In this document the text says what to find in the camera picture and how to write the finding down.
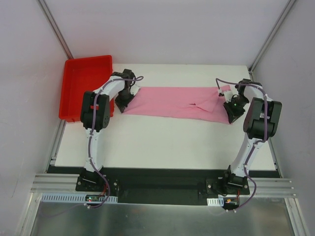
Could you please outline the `pink t shirt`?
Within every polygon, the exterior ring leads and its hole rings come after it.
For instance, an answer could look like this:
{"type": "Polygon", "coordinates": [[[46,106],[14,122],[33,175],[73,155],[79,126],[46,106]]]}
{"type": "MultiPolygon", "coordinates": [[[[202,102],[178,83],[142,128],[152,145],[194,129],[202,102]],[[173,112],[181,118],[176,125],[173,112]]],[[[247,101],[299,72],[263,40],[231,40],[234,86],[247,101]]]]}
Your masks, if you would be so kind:
{"type": "Polygon", "coordinates": [[[142,87],[123,114],[229,124],[224,102],[216,87],[142,87]]]}

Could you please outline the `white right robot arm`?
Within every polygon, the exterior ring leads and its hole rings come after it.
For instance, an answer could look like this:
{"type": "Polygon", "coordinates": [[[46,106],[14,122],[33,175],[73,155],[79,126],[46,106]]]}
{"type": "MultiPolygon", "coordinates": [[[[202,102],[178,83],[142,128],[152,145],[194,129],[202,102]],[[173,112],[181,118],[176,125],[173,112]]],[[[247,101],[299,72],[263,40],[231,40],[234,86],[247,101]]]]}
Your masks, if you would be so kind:
{"type": "Polygon", "coordinates": [[[282,103],[271,99],[262,84],[243,79],[233,85],[237,94],[221,89],[218,93],[225,99],[223,107],[230,124],[246,114],[243,123],[245,136],[236,158],[219,180],[223,195],[237,194],[248,186],[252,162],[262,145],[275,135],[282,110],[282,103]]]}

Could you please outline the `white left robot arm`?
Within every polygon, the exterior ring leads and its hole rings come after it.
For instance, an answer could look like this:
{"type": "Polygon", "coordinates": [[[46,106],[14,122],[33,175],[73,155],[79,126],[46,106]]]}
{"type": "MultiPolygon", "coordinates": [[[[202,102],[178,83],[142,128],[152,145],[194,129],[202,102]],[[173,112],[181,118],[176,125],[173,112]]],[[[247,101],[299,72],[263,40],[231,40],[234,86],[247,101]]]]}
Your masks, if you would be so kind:
{"type": "Polygon", "coordinates": [[[139,91],[136,82],[143,79],[143,76],[135,76],[132,70],[124,69],[113,72],[99,88],[84,92],[80,121],[86,131],[88,156],[77,179],[76,191],[109,190],[100,171],[105,159],[104,138],[111,116],[110,102],[114,101],[123,113],[139,91]]]}

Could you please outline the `red plastic bin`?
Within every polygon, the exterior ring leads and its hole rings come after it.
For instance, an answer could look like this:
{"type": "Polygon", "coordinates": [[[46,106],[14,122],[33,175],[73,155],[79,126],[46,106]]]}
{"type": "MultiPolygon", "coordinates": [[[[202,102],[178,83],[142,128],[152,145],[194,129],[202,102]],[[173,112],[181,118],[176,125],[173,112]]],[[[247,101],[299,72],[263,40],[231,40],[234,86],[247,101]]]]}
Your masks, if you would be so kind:
{"type": "Polygon", "coordinates": [[[112,73],[111,55],[66,60],[59,118],[66,122],[79,121],[84,92],[100,88],[112,73]]]}

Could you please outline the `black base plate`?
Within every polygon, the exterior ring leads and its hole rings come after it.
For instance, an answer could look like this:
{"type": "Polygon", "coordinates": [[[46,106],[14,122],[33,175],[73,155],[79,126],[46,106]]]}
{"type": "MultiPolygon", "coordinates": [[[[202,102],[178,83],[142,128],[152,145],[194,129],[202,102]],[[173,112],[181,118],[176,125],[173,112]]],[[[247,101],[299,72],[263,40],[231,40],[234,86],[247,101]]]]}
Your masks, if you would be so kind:
{"type": "Polygon", "coordinates": [[[205,206],[219,195],[250,194],[247,179],[231,178],[224,170],[102,168],[99,173],[82,170],[75,190],[105,192],[119,203],[205,206]]]}

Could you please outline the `left aluminium corner post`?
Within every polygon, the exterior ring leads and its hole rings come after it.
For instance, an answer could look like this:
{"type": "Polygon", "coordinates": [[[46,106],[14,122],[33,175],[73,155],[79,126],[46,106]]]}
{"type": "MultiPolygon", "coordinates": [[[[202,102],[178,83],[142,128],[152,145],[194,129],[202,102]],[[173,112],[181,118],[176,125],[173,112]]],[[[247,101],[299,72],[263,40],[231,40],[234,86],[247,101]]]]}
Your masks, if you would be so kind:
{"type": "Polygon", "coordinates": [[[57,21],[55,20],[47,2],[45,0],[37,0],[36,1],[45,16],[49,26],[51,27],[56,39],[58,40],[63,52],[65,53],[67,59],[74,59],[73,54],[57,24],[57,21]]]}

